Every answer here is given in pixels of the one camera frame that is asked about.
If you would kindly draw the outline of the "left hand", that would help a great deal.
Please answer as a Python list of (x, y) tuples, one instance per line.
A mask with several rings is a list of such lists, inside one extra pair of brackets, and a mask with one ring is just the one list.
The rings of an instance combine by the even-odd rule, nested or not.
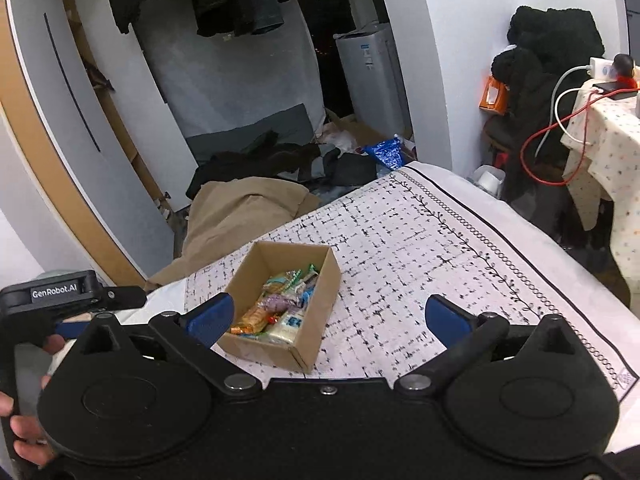
[(46, 312), (1, 315), (1, 429), (13, 479), (29, 479), (55, 453), (73, 455), (92, 419), (82, 407), (81, 370), (58, 377), (38, 372), (72, 340), (83, 340), (88, 322), (64, 323)]

